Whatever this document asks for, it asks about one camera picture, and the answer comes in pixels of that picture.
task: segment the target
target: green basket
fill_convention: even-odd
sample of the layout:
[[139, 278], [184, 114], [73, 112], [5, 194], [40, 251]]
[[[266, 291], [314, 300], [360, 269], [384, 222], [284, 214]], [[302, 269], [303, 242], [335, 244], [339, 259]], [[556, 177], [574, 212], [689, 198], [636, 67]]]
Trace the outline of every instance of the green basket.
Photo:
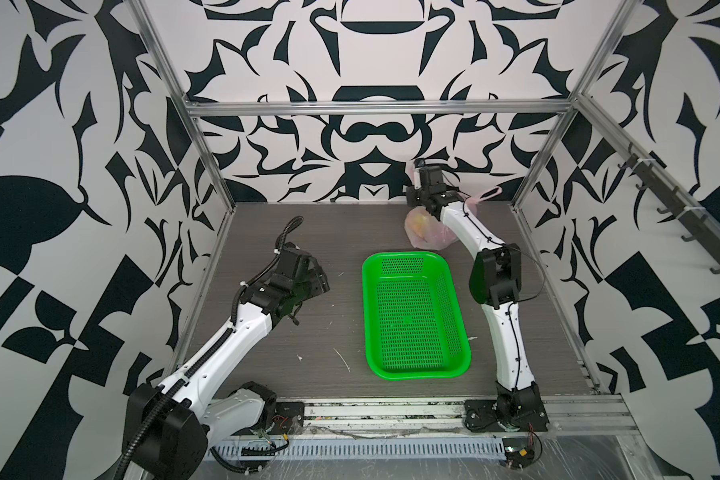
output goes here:
[[375, 254], [362, 265], [365, 358], [387, 380], [444, 379], [471, 352], [451, 271], [431, 252]]

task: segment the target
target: patterned wallpaper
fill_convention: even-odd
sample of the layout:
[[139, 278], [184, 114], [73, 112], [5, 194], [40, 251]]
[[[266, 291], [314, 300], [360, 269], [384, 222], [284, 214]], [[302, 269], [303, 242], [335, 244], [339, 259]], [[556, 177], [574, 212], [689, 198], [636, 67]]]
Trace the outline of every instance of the patterned wallpaper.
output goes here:
[[0, 2], [0, 478], [96, 478], [225, 207], [120, 0]]
[[[646, 0], [594, 98], [720, 222], [720, 0]], [[523, 210], [603, 386], [665, 475], [720, 478], [720, 275], [581, 116]]]
[[[617, 0], [147, 0], [191, 101], [566, 98]], [[514, 196], [552, 114], [205, 118], [241, 201], [401, 200], [417, 158]]]

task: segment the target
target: fruit in plastic bag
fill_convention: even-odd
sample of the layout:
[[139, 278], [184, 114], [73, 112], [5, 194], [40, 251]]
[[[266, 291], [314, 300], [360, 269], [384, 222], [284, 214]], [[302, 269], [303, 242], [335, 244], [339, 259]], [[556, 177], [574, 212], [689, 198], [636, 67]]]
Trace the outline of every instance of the fruit in plastic bag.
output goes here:
[[[472, 215], [478, 212], [478, 203], [499, 195], [501, 187], [492, 188], [488, 192], [469, 197], [464, 201]], [[408, 212], [408, 215], [405, 216], [404, 228], [411, 245], [421, 250], [442, 250], [458, 240], [450, 228], [431, 216], [423, 206], [416, 206]]]

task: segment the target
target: robotic arm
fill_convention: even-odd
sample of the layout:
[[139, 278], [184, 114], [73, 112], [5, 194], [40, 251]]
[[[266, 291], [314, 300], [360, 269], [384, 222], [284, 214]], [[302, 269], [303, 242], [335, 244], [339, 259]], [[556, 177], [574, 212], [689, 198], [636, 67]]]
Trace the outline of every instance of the robotic arm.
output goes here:
[[276, 395], [254, 382], [220, 402], [210, 401], [259, 340], [283, 318], [298, 324], [296, 313], [302, 302], [330, 290], [317, 260], [286, 243], [286, 235], [303, 220], [297, 216], [288, 222], [277, 238], [275, 258], [240, 285], [230, 318], [213, 337], [157, 388], [145, 383], [130, 395], [123, 455], [115, 479], [124, 477], [133, 459], [158, 478], [185, 480], [197, 469], [208, 447], [240, 429], [264, 432], [272, 424]]
[[450, 228], [474, 259], [469, 289], [490, 327], [499, 395], [490, 406], [469, 401], [475, 403], [468, 402], [465, 426], [474, 432], [486, 431], [493, 424], [507, 431], [527, 430], [528, 425], [545, 430], [546, 412], [520, 334], [520, 248], [503, 242], [468, 212], [458, 191], [443, 181], [439, 165], [417, 168], [406, 197], [408, 206], [424, 206]]

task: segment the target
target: wooden table surface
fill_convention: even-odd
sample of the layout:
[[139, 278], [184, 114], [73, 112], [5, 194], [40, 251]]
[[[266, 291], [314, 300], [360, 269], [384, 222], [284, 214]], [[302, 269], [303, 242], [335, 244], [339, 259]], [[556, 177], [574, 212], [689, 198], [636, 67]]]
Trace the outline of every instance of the wooden table surface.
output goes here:
[[[269, 263], [275, 238], [296, 215], [305, 220], [288, 240], [318, 259], [328, 274], [331, 290], [304, 303], [298, 313], [299, 326], [284, 319], [255, 345], [224, 382], [217, 397], [226, 397], [248, 381], [266, 385], [280, 397], [495, 394], [496, 358], [488, 322], [470, 296], [472, 259], [459, 242], [438, 253], [451, 268], [464, 327], [467, 335], [474, 337], [469, 342], [469, 370], [453, 379], [390, 382], [377, 377], [368, 367], [362, 263], [377, 252], [413, 250], [403, 230], [409, 210], [400, 204], [240, 204], [190, 341], [190, 355], [226, 321], [240, 281], [248, 280]], [[483, 202], [478, 217], [502, 240], [527, 251], [508, 204]], [[522, 262], [520, 296], [526, 298], [538, 292], [542, 282], [536, 265], [526, 256]], [[520, 328], [542, 395], [591, 392], [546, 293], [520, 304]]]

